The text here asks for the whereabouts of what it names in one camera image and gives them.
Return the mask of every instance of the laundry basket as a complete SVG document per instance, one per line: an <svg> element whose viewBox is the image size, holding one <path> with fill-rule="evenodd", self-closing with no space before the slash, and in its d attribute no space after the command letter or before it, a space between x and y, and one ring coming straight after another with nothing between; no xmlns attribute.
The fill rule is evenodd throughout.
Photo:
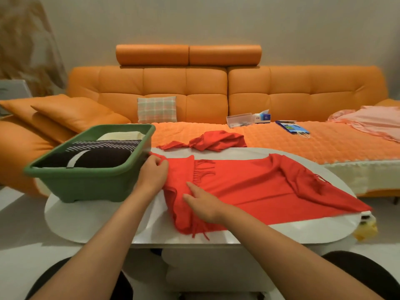
<svg viewBox="0 0 400 300"><path fill-rule="evenodd" d="M151 137L156 130L151 124L106 124L94 126L57 146L24 168L31 177L39 178L50 191L69 203L77 200L108 200L121 202L131 193L151 149ZM39 161L50 154L62 152L75 141L95 141L106 133L139 131L144 138L127 161L113 168L38 168Z"/></svg>

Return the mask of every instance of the person's left arm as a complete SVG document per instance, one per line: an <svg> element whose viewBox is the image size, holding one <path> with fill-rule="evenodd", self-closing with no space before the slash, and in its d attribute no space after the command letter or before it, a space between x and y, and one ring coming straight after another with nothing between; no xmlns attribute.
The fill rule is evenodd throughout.
<svg viewBox="0 0 400 300"><path fill-rule="evenodd" d="M168 162L150 156L140 169L132 194L108 222L37 293L32 300L111 297L137 227L149 203L163 187Z"/></svg>

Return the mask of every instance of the sofa backrest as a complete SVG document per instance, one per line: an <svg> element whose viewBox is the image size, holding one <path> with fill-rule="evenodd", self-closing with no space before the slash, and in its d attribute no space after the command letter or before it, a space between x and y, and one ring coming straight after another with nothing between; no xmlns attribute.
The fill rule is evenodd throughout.
<svg viewBox="0 0 400 300"><path fill-rule="evenodd" d="M116 56L121 66L74 68L67 94L89 97L134 123L138 97L176 96L178 121L225 124L225 66L257 65L261 47L118 45Z"/></svg>
<svg viewBox="0 0 400 300"><path fill-rule="evenodd" d="M229 115L270 110L271 119L326 121L339 110L387 99L375 66L253 66L228 68Z"/></svg>

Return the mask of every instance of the hand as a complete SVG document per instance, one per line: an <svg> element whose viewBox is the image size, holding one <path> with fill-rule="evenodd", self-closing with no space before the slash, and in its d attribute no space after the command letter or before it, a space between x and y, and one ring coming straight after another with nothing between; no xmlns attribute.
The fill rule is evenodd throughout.
<svg viewBox="0 0 400 300"><path fill-rule="evenodd" d="M222 224L224 211L229 205L191 182L187 182L187 186L189 186L194 197L184 194L183 199L193 212L203 221Z"/></svg>
<svg viewBox="0 0 400 300"><path fill-rule="evenodd" d="M153 199L162 189L168 176L168 161L151 155L140 169L139 178L134 191L144 191Z"/></svg>

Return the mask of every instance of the sofa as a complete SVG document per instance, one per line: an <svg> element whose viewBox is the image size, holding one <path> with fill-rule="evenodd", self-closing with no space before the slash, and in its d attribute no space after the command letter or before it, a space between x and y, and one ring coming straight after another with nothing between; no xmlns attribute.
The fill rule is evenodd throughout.
<svg viewBox="0 0 400 300"><path fill-rule="evenodd" d="M177 122L154 124L154 147L187 143L209 130L234 131L249 147L288 151L327 167L358 196L400 196L400 145L326 122L339 110L396 103L388 98L382 72L374 66L258 66L261 53L258 45L118 45L120 66L74 68L67 95L92 99L132 123L138 121L138 97L173 95ZM226 124L228 115L266 109L272 121L297 120L311 138L274 123ZM0 120L0 183L46 196L23 168L59 143L29 118Z"/></svg>

